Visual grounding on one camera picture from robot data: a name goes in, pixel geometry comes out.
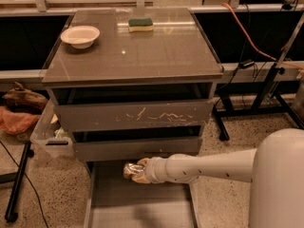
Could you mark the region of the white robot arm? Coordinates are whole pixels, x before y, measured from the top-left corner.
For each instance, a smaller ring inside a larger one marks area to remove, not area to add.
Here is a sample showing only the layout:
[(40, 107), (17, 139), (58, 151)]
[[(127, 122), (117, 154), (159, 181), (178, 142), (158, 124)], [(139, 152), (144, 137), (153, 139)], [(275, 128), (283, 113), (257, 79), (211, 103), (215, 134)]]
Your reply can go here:
[(199, 176), (250, 184), (249, 228), (304, 228), (304, 131), (287, 128), (256, 149), (139, 161), (137, 183), (189, 183)]

